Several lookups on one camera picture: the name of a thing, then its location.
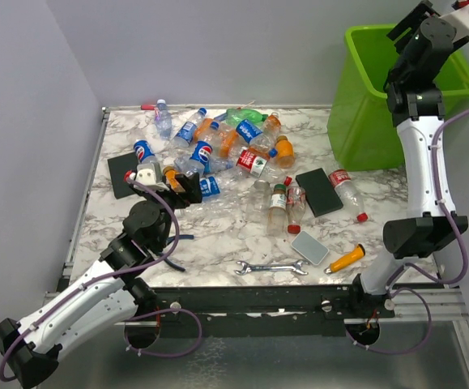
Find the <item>small orange juice bottle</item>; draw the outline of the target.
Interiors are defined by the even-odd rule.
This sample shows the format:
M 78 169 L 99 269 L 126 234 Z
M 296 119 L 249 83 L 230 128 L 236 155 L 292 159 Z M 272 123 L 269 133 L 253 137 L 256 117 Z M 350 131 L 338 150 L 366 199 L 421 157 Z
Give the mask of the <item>small orange juice bottle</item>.
M 183 193 L 185 189 L 181 186 L 179 181 L 176 179 L 176 176 L 178 174 L 178 171 L 172 166 L 166 166 L 163 169 L 163 174 L 166 178 L 166 181 L 168 185 L 171 187 L 171 189 L 176 192 L 176 193 Z

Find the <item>clear label-less bottle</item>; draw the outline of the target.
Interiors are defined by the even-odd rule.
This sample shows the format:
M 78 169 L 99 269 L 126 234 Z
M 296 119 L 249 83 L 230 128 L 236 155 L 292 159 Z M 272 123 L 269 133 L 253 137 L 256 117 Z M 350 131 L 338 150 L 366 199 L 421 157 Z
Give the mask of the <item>clear label-less bottle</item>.
M 245 207 L 245 220 L 263 222 L 267 216 L 271 197 L 271 186 L 268 181 L 256 180 L 249 188 Z

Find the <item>starbucks coffee bottle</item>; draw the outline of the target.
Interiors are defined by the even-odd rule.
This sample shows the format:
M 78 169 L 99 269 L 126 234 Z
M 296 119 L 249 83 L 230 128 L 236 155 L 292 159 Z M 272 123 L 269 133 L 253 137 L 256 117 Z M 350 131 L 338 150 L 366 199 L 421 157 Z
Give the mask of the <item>starbucks coffee bottle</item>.
M 287 187 L 276 184 L 270 199 L 266 233 L 270 236 L 279 236 L 284 230 L 286 218 Z

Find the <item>red label cola bottle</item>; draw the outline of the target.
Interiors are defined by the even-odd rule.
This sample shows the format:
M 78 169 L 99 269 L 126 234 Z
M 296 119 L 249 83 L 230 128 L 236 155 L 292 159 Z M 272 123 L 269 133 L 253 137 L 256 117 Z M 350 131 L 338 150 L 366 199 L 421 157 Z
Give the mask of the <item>red label cola bottle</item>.
M 301 221 L 305 214 L 305 190 L 299 186 L 288 187 L 286 211 L 287 231 L 292 235 L 301 232 Z

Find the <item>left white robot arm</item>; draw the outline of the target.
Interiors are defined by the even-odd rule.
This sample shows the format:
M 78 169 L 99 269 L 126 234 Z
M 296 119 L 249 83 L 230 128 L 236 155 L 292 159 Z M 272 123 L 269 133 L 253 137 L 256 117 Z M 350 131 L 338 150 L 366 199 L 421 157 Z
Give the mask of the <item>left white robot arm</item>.
M 62 358 L 106 327 L 183 311 L 162 306 L 140 276 L 177 248 L 175 212 L 201 203 L 200 178 L 178 174 L 181 189 L 175 191 L 166 181 L 146 186 L 139 177 L 135 171 L 125 180 L 142 201 L 130 209 L 121 233 L 83 275 L 37 311 L 0 322 L 1 381 L 37 387 Z

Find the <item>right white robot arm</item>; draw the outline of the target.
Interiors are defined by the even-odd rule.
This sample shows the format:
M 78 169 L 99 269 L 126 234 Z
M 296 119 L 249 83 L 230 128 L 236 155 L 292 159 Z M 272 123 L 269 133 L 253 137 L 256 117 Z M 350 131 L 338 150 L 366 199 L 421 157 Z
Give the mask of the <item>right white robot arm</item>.
M 348 310 L 364 317 L 390 296 L 390 288 L 418 259 L 451 242 L 463 243 L 466 216 L 457 214 L 448 187 L 443 150 L 445 104 L 435 84 L 450 55 L 469 41 L 469 1 L 439 15 L 420 2 L 388 33 L 399 55 L 384 84 L 387 107 L 407 171 L 407 216 L 383 228 L 384 251 L 352 281 Z

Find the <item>green plastic bin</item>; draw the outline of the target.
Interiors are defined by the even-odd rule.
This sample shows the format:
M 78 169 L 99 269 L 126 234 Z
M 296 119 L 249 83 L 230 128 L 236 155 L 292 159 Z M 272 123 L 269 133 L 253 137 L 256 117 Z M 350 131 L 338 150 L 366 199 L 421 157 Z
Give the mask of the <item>green plastic bin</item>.
M 395 169 L 404 163 L 383 91 L 399 56 L 386 36 L 393 27 L 355 26 L 344 35 L 347 55 L 327 130 L 336 161 L 349 172 Z

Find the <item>red label bottle by bin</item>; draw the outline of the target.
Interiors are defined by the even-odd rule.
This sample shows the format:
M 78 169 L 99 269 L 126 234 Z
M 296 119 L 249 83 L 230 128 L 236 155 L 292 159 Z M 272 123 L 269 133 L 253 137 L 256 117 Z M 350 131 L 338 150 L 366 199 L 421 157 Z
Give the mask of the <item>red label bottle by bin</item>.
M 364 200 L 345 169 L 336 169 L 328 176 L 343 206 L 359 223 L 369 219 L 365 210 Z

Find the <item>blue label water bottle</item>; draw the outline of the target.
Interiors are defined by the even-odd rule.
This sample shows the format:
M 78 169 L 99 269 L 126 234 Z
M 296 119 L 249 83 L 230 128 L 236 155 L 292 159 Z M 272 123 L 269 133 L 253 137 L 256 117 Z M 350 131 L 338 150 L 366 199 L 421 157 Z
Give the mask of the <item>blue label water bottle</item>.
M 203 177 L 200 182 L 202 202 L 232 200 L 239 191 L 245 174 L 239 169 L 230 169 Z

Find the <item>pepsi bottle centre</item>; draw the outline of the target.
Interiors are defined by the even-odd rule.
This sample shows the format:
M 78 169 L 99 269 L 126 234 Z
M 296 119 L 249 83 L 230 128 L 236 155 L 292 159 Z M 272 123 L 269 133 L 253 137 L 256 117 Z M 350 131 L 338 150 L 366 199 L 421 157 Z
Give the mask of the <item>pepsi bottle centre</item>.
M 210 160 L 212 151 L 213 148 L 208 142 L 202 140 L 198 141 L 192 155 L 185 162 L 183 173 L 188 177 L 195 173 L 202 176 Z

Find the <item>pepsi bottle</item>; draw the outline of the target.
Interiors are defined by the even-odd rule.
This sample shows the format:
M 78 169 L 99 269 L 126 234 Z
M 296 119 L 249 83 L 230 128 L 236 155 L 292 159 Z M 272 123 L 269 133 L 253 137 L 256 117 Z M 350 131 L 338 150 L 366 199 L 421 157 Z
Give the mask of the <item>pepsi bottle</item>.
M 137 139 L 134 143 L 134 152 L 138 160 L 137 170 L 149 164 L 157 164 L 156 155 L 151 150 L 150 145 L 145 139 Z
M 185 162 L 183 173 L 188 177 L 195 173 L 202 176 L 210 160 L 212 151 L 213 148 L 208 142 L 202 140 L 198 141 L 192 155 Z

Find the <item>clear crushed long bottle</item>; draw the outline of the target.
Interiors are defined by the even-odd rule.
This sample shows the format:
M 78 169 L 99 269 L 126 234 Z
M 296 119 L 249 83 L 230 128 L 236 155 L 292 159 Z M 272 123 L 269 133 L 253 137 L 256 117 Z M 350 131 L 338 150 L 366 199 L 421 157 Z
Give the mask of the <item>clear crushed long bottle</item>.
M 210 199 L 204 203 L 191 204 L 189 207 L 176 210 L 175 215 L 184 219 L 215 219 L 241 214 L 245 203 L 241 199 Z

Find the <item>blue label bottle back left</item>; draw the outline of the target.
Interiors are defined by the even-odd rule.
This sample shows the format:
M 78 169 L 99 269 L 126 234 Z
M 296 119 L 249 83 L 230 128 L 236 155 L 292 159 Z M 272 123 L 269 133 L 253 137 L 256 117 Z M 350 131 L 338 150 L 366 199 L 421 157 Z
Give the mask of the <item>blue label bottle back left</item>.
M 205 108 L 202 107 L 198 109 L 173 137 L 171 145 L 175 148 L 189 147 L 193 140 L 194 133 L 202 124 L 206 114 L 207 110 Z

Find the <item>orange label bottle centre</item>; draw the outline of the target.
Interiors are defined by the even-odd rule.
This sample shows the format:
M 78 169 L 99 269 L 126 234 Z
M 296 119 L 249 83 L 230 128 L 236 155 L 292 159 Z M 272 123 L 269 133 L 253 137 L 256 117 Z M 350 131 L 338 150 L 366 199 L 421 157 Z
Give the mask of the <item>orange label bottle centre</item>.
M 237 142 L 237 132 L 230 126 L 213 119 L 206 118 L 194 132 L 194 141 L 203 141 L 212 147 L 214 156 L 229 158 L 229 152 Z

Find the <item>orange label bottle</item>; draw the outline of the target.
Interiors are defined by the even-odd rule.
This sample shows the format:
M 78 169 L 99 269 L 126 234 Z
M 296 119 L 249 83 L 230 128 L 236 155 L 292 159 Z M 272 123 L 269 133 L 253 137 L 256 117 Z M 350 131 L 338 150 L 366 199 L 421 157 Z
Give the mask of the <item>orange label bottle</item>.
M 206 118 L 194 132 L 194 141 L 203 141 L 212 147 L 214 156 L 229 158 L 229 152 L 237 142 L 237 132 L 230 126 L 213 119 Z
M 279 136 L 282 124 L 279 120 L 279 114 L 277 112 L 273 112 L 272 114 L 268 115 L 266 120 L 262 124 L 262 131 L 263 133 L 275 142 Z

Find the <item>pepsi bottle left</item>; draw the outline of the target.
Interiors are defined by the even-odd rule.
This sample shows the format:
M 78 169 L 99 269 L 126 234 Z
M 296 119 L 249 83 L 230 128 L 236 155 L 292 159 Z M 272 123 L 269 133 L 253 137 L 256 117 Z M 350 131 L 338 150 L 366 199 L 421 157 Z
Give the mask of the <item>pepsi bottle left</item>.
M 137 139 L 134 143 L 134 152 L 138 160 L 137 170 L 149 164 L 157 164 L 156 155 L 151 150 L 150 145 L 145 139 Z

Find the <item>small clear bottle back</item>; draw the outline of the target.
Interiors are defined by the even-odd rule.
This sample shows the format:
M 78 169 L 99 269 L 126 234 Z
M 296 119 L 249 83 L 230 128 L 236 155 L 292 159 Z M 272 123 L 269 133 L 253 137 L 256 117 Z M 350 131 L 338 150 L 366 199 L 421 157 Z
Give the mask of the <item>small clear bottle back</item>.
M 155 125 L 162 139 L 169 140 L 173 130 L 172 116 L 164 99 L 156 102 Z

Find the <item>left black foam pad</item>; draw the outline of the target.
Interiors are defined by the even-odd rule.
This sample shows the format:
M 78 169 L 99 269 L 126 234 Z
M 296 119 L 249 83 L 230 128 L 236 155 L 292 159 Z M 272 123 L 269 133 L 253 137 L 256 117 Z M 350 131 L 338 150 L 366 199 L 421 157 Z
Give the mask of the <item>left black foam pad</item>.
M 115 199 L 124 199 L 138 194 L 125 181 L 128 172 L 136 170 L 138 159 L 134 152 L 107 159 L 110 180 Z

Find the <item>black foam pad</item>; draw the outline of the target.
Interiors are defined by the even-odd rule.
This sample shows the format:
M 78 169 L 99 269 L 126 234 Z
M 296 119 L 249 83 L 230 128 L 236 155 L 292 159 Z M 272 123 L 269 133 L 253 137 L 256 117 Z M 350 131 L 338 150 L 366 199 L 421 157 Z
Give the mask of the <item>black foam pad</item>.
M 324 216 L 343 208 L 324 169 L 310 170 L 296 175 L 296 183 L 305 190 L 305 199 L 314 217 Z
M 125 181 L 128 172 L 136 170 L 138 159 L 134 152 L 107 159 L 110 180 L 115 199 L 124 199 L 138 194 Z

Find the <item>blue label bottle back right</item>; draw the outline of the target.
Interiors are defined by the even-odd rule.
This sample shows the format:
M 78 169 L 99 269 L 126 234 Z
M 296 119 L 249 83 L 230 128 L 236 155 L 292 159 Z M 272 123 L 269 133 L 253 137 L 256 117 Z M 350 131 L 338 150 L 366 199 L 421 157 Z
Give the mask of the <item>blue label bottle back right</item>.
M 248 119 L 242 120 L 237 125 L 236 132 L 248 143 L 249 149 L 255 154 L 270 158 L 277 156 L 274 139 Z

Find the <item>green sprite bottle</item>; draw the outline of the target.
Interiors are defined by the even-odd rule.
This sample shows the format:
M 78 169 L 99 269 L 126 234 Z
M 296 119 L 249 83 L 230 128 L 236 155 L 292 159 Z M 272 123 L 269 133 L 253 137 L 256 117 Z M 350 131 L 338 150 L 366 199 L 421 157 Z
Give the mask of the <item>green sprite bottle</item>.
M 226 111 L 227 117 L 225 119 L 226 123 L 231 127 L 236 127 L 240 122 L 248 120 L 253 124 L 259 124 L 264 122 L 268 115 L 260 113 L 254 109 L 248 108 L 239 108 L 239 109 L 228 109 Z

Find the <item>orange label bottle back right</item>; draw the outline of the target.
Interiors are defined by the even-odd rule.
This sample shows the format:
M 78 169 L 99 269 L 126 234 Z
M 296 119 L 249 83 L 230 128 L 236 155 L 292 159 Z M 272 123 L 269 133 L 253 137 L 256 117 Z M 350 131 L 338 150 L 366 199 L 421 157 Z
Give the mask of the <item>orange label bottle back right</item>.
M 279 114 L 277 112 L 273 112 L 272 114 L 268 115 L 266 120 L 262 124 L 262 131 L 263 133 L 275 142 L 279 136 L 282 124 L 279 120 Z

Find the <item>silver open-end wrench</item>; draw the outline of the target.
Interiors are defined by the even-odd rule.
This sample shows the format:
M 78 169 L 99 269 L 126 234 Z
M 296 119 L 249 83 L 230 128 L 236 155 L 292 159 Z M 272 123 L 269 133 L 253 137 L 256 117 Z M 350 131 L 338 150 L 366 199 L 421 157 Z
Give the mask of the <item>silver open-end wrench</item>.
M 241 269 L 236 269 L 234 272 L 239 276 L 244 276 L 251 272 L 257 271 L 289 271 L 298 276 L 307 276 L 309 273 L 302 269 L 305 262 L 298 260 L 289 264 L 258 264 L 253 265 L 245 261 L 238 261 L 237 264 L 241 265 Z

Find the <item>grey rectangular sharpening stone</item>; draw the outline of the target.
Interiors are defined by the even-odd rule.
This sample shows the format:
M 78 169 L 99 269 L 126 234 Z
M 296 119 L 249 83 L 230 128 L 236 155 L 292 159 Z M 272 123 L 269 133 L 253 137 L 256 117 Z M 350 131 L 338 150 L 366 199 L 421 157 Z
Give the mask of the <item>grey rectangular sharpening stone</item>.
M 318 266 L 329 254 L 329 249 L 306 231 L 301 231 L 292 240 L 292 248 L 305 260 Z

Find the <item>right black foam pad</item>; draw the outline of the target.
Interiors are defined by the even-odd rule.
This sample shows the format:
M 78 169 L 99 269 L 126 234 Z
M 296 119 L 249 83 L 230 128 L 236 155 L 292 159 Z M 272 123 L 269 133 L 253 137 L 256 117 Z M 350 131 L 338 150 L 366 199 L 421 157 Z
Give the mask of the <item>right black foam pad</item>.
M 305 199 L 314 217 L 324 216 L 343 208 L 324 169 L 310 170 L 296 175 L 296 183 L 305 190 Z

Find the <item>black base frame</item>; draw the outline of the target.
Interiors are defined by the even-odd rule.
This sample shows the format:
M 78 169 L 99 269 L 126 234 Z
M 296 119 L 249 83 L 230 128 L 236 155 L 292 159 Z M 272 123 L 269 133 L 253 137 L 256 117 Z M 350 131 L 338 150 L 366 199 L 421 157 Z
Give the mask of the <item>black base frame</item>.
M 162 336 L 344 336 L 346 320 L 386 316 L 381 297 L 342 285 L 156 288 L 136 322 Z

